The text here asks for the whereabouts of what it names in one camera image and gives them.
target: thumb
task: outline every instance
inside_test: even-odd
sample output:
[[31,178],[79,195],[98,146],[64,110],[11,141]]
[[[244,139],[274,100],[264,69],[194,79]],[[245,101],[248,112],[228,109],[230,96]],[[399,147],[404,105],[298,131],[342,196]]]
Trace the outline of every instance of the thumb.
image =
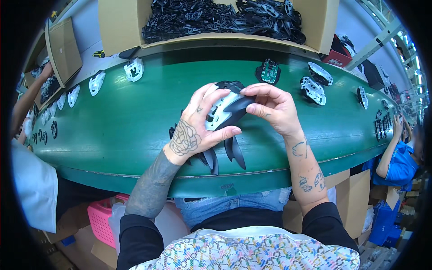
[[214,143],[219,143],[235,135],[239,135],[240,133],[241,133],[241,129],[239,127],[228,126],[228,127],[224,127],[223,129],[212,132],[211,135],[209,136],[209,139]]
[[258,103],[252,103],[246,107],[246,112],[271,121],[275,117],[276,111]]

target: red box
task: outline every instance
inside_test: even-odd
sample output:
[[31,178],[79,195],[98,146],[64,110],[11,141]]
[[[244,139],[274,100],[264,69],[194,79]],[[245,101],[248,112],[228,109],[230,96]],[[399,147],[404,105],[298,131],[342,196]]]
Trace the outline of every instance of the red box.
[[339,38],[335,34],[329,55],[319,54],[323,63],[329,63],[338,67],[344,67],[352,58],[348,50],[340,43]]

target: black sleeve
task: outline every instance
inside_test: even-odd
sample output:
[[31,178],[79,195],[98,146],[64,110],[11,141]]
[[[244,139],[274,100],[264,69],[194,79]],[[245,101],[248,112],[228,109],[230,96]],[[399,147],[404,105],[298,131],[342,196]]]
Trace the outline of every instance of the black sleeve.
[[125,215],[120,219],[120,254],[117,270],[128,270],[135,265],[159,258],[163,251],[163,238],[148,218]]
[[360,253],[358,246],[344,229],[336,205],[332,202],[321,203],[305,215],[302,234],[324,245],[338,245]]

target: fingernail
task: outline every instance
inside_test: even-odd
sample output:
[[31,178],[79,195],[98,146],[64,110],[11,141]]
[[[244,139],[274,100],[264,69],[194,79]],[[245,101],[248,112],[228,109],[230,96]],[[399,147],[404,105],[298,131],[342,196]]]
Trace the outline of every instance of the fingernail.
[[250,114],[253,114],[255,112],[255,105],[250,104],[249,106],[246,107],[246,111]]
[[234,134],[234,135],[239,135],[240,133],[241,133],[241,129],[239,129],[238,127],[234,128],[232,130],[232,134]]

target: pink basket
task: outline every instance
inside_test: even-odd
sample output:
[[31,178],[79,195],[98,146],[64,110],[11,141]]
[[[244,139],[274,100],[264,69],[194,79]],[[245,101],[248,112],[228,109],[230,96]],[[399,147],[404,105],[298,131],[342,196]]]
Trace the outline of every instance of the pink basket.
[[[115,198],[127,201],[129,195],[118,194]],[[111,228],[108,224],[108,218],[111,217],[110,199],[92,202],[87,208],[89,214],[90,225],[92,226],[93,234],[97,239],[105,244],[115,248],[114,237]]]

